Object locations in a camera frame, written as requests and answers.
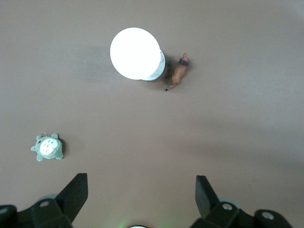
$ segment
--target black plastic part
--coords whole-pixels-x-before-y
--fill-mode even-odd
[[[217,195],[205,176],[196,177],[195,201],[203,219],[219,203]]]
[[[71,222],[86,202],[88,197],[87,174],[79,173],[55,198],[64,215]]]
[[[230,202],[220,202],[205,176],[196,178],[195,199],[202,218],[191,228],[292,228],[275,211],[258,210],[253,217]]]
[[[77,174],[55,199],[43,199],[17,213],[0,206],[0,228],[71,228],[88,196],[87,174]]]
[[[72,228],[71,221],[64,216],[55,199],[44,199],[32,207],[34,227]]]

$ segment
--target round white lamp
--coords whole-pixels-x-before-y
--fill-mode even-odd
[[[165,69],[165,57],[154,36],[141,28],[126,28],[113,39],[111,61],[123,76],[152,81]]]

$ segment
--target green plush toy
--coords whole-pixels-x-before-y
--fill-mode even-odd
[[[47,133],[43,132],[41,135],[37,136],[36,145],[31,148],[32,151],[37,152],[37,161],[42,161],[44,158],[47,159],[62,159],[62,144],[58,139],[58,134],[54,133],[48,136]]]

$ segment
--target dinosaur tail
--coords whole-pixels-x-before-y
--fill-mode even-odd
[[[178,83],[174,82],[173,85],[169,86],[168,88],[165,89],[165,91],[168,91],[169,89],[173,89],[177,86]]]

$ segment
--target brown toy dinosaur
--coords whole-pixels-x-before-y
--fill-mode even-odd
[[[184,53],[182,55],[182,58],[180,58],[177,67],[174,70],[174,74],[172,75],[173,85],[166,88],[166,91],[168,91],[169,89],[173,89],[180,83],[180,79],[188,69],[188,66],[189,66],[189,58],[187,57],[187,54]]]

